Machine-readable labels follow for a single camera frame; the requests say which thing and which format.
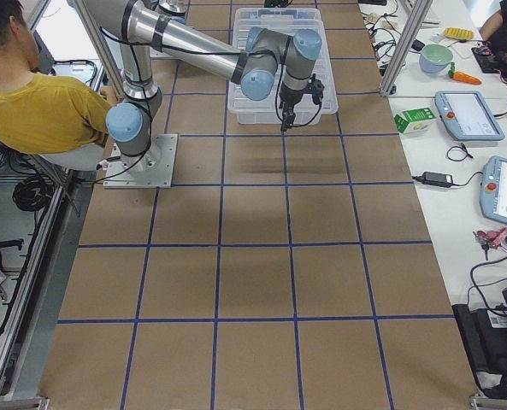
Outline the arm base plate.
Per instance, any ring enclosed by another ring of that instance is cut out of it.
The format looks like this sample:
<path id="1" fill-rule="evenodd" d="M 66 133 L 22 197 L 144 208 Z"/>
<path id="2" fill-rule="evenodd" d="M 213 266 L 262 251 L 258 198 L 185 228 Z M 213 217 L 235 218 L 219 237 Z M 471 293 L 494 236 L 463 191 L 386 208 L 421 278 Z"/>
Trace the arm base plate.
<path id="1" fill-rule="evenodd" d="M 178 135 L 156 134 L 151 139 L 150 149 L 142 157 L 125 156 L 117 143 L 113 143 L 110 161 L 104 168 L 103 187 L 107 189 L 149 189 L 172 186 Z"/>

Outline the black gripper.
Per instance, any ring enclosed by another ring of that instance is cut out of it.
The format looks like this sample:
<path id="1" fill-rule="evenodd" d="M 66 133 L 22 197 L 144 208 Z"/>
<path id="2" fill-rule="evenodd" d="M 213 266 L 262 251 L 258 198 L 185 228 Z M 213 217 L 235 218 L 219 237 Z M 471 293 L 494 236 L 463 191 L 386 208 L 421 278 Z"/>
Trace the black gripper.
<path id="1" fill-rule="evenodd" d="M 323 83 L 315 74 L 305 79 L 284 74 L 279 90 L 280 109 L 282 110 L 280 130 L 286 132 L 293 128 L 295 120 L 293 110 L 302 101 L 304 94 L 311 95 L 314 105 L 321 106 L 324 89 Z"/>

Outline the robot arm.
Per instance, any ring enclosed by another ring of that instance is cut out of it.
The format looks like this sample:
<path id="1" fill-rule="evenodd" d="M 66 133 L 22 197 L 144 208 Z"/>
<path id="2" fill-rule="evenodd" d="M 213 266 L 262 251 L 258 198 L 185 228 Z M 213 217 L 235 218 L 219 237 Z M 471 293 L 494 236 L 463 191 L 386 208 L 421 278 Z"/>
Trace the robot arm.
<path id="1" fill-rule="evenodd" d="M 162 103 L 162 90 L 152 73 L 152 50 L 238 85 L 251 101 L 262 101 L 276 90 L 282 132 L 295 126 L 295 107 L 304 96 L 322 105 L 324 86 L 314 73 L 321 37 L 311 29 L 288 35 L 255 26 L 241 50 L 144 1 L 80 1 L 78 11 L 89 18 L 91 35 L 120 47 L 123 67 L 111 79 L 122 88 L 123 100 L 109 111 L 106 123 L 127 171 L 150 171 L 162 155 L 151 135 Z"/>

